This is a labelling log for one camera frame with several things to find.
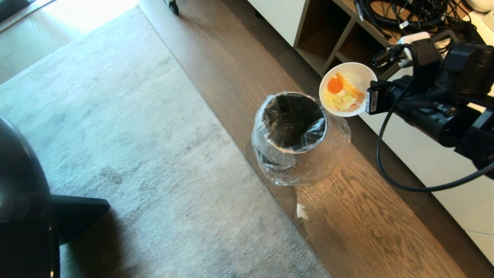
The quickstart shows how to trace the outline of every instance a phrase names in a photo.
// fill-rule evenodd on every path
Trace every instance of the gray rug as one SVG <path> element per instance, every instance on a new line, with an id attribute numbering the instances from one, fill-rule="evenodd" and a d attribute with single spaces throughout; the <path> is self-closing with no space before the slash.
<path id="1" fill-rule="evenodd" d="M 0 87 L 52 193 L 111 211 L 63 277 L 328 277 L 137 7 Z"/>

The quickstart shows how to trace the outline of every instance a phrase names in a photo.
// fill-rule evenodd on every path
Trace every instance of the wooden shelf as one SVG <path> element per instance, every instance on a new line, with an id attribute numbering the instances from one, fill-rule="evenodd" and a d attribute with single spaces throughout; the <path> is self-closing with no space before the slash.
<path id="1" fill-rule="evenodd" d="M 294 48 L 319 75 L 323 76 L 350 16 L 332 1 L 308 1 Z"/>
<path id="2" fill-rule="evenodd" d="M 362 63 L 381 79 L 389 78 L 399 69 L 397 65 L 375 68 L 370 60 L 385 47 L 395 44 L 401 37 L 400 31 L 385 30 L 393 36 L 385 39 L 374 26 L 359 20 L 353 0 L 306 1 L 294 47 L 320 76 L 341 62 Z M 381 15 L 393 18 L 386 9 L 388 3 L 371 5 Z"/>
<path id="3" fill-rule="evenodd" d="M 295 47 L 295 50 L 309 63 L 309 65 L 321 73 L 326 61 L 337 40 L 331 39 L 331 33 L 328 30 L 322 30 L 304 43 Z"/>

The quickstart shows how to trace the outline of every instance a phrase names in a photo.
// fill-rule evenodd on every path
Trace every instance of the wooden floor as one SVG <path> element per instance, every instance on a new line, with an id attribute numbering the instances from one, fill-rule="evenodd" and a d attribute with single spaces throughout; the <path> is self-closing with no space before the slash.
<path id="1" fill-rule="evenodd" d="M 246 0 L 179 0 L 174 16 L 162 0 L 139 5 L 158 34 L 260 173 L 250 144 L 257 108 L 283 90 L 315 95 L 320 78 Z M 264 179 L 334 278 L 494 277 L 494 268 L 430 194 L 400 191 L 379 175 L 376 135 L 358 117 L 345 163 L 309 187 Z M 389 172 L 422 186 L 388 148 Z M 305 205 L 309 220 L 295 215 Z"/>
<path id="2" fill-rule="evenodd" d="M 0 84 L 137 4 L 136 0 L 56 0 L 35 7 L 46 2 L 35 2 L 0 24 Z"/>

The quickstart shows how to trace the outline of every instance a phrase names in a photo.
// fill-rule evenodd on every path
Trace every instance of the carrot slice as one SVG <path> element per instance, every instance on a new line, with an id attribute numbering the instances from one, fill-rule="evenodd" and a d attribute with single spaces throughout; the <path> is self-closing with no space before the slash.
<path id="1" fill-rule="evenodd" d="M 349 92 L 354 98 L 358 99 L 359 102 L 362 102 L 362 98 L 365 98 L 365 95 L 363 93 L 361 93 L 357 88 L 346 81 L 346 79 L 340 73 L 336 73 L 336 77 L 338 77 L 338 79 L 340 79 L 340 81 L 343 83 L 343 88 L 347 92 Z"/>
<path id="2" fill-rule="evenodd" d="M 343 89 L 343 82 L 338 79 L 332 77 L 331 80 L 328 82 L 328 90 L 331 93 L 339 93 Z"/>

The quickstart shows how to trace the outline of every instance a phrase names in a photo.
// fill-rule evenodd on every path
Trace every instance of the black cable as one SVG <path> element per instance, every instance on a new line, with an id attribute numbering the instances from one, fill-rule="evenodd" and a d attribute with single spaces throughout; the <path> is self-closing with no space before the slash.
<path id="1" fill-rule="evenodd" d="M 456 6 L 453 5 L 453 3 L 451 3 L 451 1 L 448 1 L 448 6 L 451 8 L 451 11 L 447 15 L 445 15 L 445 17 L 450 18 L 450 19 L 454 19 L 455 23 L 457 23 L 459 21 L 458 19 L 459 19 L 460 15 L 456 11 Z"/>
<path id="2" fill-rule="evenodd" d="M 410 14 L 408 15 L 407 17 L 407 20 L 410 21 L 412 19 L 412 16 L 415 14 L 415 11 L 417 10 L 417 5 L 414 5 L 413 6 L 413 9 L 411 10 Z"/>
<path id="3" fill-rule="evenodd" d="M 463 20 L 462 18 L 460 18 L 460 16 L 459 16 L 458 12 L 456 11 L 456 9 L 457 9 L 457 8 L 460 8 L 460 9 L 461 9 L 463 12 L 465 12 L 465 13 L 467 14 L 467 16 L 468 16 L 468 20 L 469 20 L 469 21 L 465 21 L 465 22 L 470 22 L 470 23 L 472 22 L 472 18 L 470 17 L 470 15 L 468 14 L 468 12 L 466 12 L 466 11 L 465 11 L 465 9 L 463 9 L 463 8 L 462 8 L 462 7 L 461 7 L 461 6 L 460 6 L 457 2 L 455 2 L 454 0 L 445 0 L 445 1 L 446 1 L 446 2 L 445 2 L 446 4 L 451 3 L 451 4 L 453 4 L 453 5 L 454 5 L 454 9 L 452 8 L 452 10 L 454 10 L 454 12 L 453 12 L 453 13 L 455 14 L 455 16 L 454 16 L 454 17 L 451 17 L 451 16 L 448 16 L 448 15 L 446 15 L 446 14 L 443 14 L 442 16 L 447 17 L 447 18 L 452 18 L 452 19 L 456 20 L 457 22 L 455 22 L 455 23 L 458 23 L 458 22 L 461 22 L 461 21 L 465 21 L 465 20 Z M 425 22 L 426 22 L 428 25 L 430 25 L 430 26 L 432 26 L 432 27 L 435 27 L 435 28 L 438 28 L 438 29 L 451 29 L 451 30 L 464 30 L 464 29 L 465 29 L 465 27 L 454 27 L 454 26 L 437 26 L 437 25 L 435 25 L 435 24 L 434 24 L 434 22 L 429 22 L 427 18 L 424 18 L 424 20 L 425 20 Z"/>
<path id="4" fill-rule="evenodd" d="M 362 0 L 362 10 L 365 10 L 370 15 L 370 17 L 372 17 L 375 20 L 375 22 L 382 27 L 390 28 L 390 29 L 399 28 L 400 22 L 398 19 L 391 19 L 388 17 L 384 17 L 373 10 L 373 8 L 371 7 L 371 3 L 373 1 L 377 1 L 377 0 Z M 442 3 L 442 8 L 443 8 L 442 13 L 446 12 L 448 5 L 446 4 L 446 2 L 442 2 L 445 0 L 433 0 L 433 1 Z M 397 0 L 397 2 L 400 6 L 403 6 L 406 2 L 408 2 L 408 0 Z M 441 19 L 442 13 L 438 14 L 434 10 L 431 11 L 429 7 L 424 7 L 422 2 L 423 1 L 420 0 L 414 0 L 413 3 L 408 4 L 408 7 L 411 6 L 413 8 L 416 5 L 420 5 L 419 12 L 424 13 L 426 15 L 425 18 L 427 18 L 427 21 L 431 22 L 434 25 L 440 24 L 442 22 Z M 419 22 L 417 21 L 409 21 L 409 24 L 414 27 L 419 27 Z M 424 28 L 429 28 L 429 29 L 432 28 L 428 26 L 428 24 L 424 24 L 423 22 L 420 25 L 425 25 Z"/>
<path id="5" fill-rule="evenodd" d="M 364 8 L 362 8 L 362 12 L 364 13 L 364 16 L 366 17 L 366 19 L 387 39 L 390 39 L 392 38 L 392 36 L 388 33 L 386 33 L 375 21 L 374 19 L 372 18 L 372 16 L 369 14 L 369 12 L 367 12 L 367 10 L 365 10 Z"/>
<path id="6" fill-rule="evenodd" d="M 408 48 L 410 50 L 411 55 L 412 55 L 413 63 L 416 63 L 415 49 L 411 45 L 409 45 L 409 44 L 403 44 L 402 46 L 403 47 L 406 47 L 406 48 Z M 474 179 L 476 179 L 476 178 L 478 178 L 478 177 L 486 174 L 487 172 L 491 171 L 492 169 L 494 169 L 494 163 L 491 163 L 490 165 L 484 167 L 483 169 L 480 169 L 479 171 L 477 171 L 475 173 L 472 173 L 472 174 L 470 174 L 470 175 L 468 175 L 468 176 L 466 176 L 464 178 L 461 178 L 459 180 L 456 180 L 454 182 L 447 183 L 447 184 L 444 184 L 444 185 L 433 186 L 433 187 L 425 187 L 425 188 L 422 188 L 422 187 L 409 187 L 409 186 L 405 186 L 405 185 L 399 184 L 398 182 L 394 181 L 392 178 L 390 178 L 386 174 L 386 172 L 384 171 L 384 168 L 382 166 L 382 163 L 381 163 L 381 144 L 382 144 L 382 137 L 384 135 L 384 130 L 386 129 L 386 126 L 388 125 L 389 119 L 391 118 L 391 115 L 395 111 L 396 106 L 398 105 L 398 102 L 400 102 L 400 100 L 403 97 L 405 97 L 408 94 L 408 91 L 413 87 L 413 84 L 415 82 L 416 76 L 418 76 L 418 75 L 417 75 L 417 73 L 414 72 L 414 74 L 412 75 L 412 79 L 407 84 L 407 86 L 403 90 L 402 94 L 393 103 L 393 105 L 391 106 L 388 114 L 386 115 L 386 118 L 384 119 L 384 122 L 382 123 L 381 130 L 380 130 L 379 136 L 377 138 L 377 147 L 376 147 L 376 162 L 377 162 L 377 167 L 378 167 L 379 171 L 381 172 L 381 175 L 390 184 L 392 184 L 392 185 L 394 185 L 394 186 L 396 186 L 398 188 L 404 189 L 404 190 L 415 191 L 415 192 L 434 192 L 434 191 L 445 190 L 445 189 L 449 189 L 449 188 L 453 188 L 453 187 L 462 185 L 462 184 L 467 183 L 467 182 L 469 182 L 471 180 L 474 180 Z"/>
<path id="7" fill-rule="evenodd" d="M 418 19 L 418 20 L 417 20 L 417 22 L 418 22 L 418 29 L 419 29 L 419 30 L 422 30 L 422 27 L 420 26 L 420 23 L 421 23 L 421 21 L 422 21 L 422 20 L 421 20 L 421 18 L 420 18 L 420 14 L 421 14 L 421 13 L 422 13 L 422 12 L 421 12 L 420 10 L 419 10 L 419 11 L 418 11 L 418 13 L 417 13 L 417 19 Z"/>
<path id="8" fill-rule="evenodd" d="M 400 17 L 400 15 L 398 14 L 398 10 L 396 9 L 396 5 L 393 2 L 393 0 L 389 0 L 389 5 L 391 6 L 391 9 L 393 10 L 393 13 L 395 13 L 396 21 L 398 21 L 399 25 L 401 25 L 404 22 L 404 20 L 402 20 L 401 17 Z M 406 36 L 407 33 L 405 32 L 405 30 L 403 28 L 401 28 L 401 27 L 400 27 L 400 29 L 402 30 L 403 34 Z"/>
<path id="9" fill-rule="evenodd" d="M 446 46 L 438 48 L 437 50 L 439 51 L 440 54 L 443 54 L 444 52 L 450 50 L 451 43 L 453 41 L 450 41 Z"/>

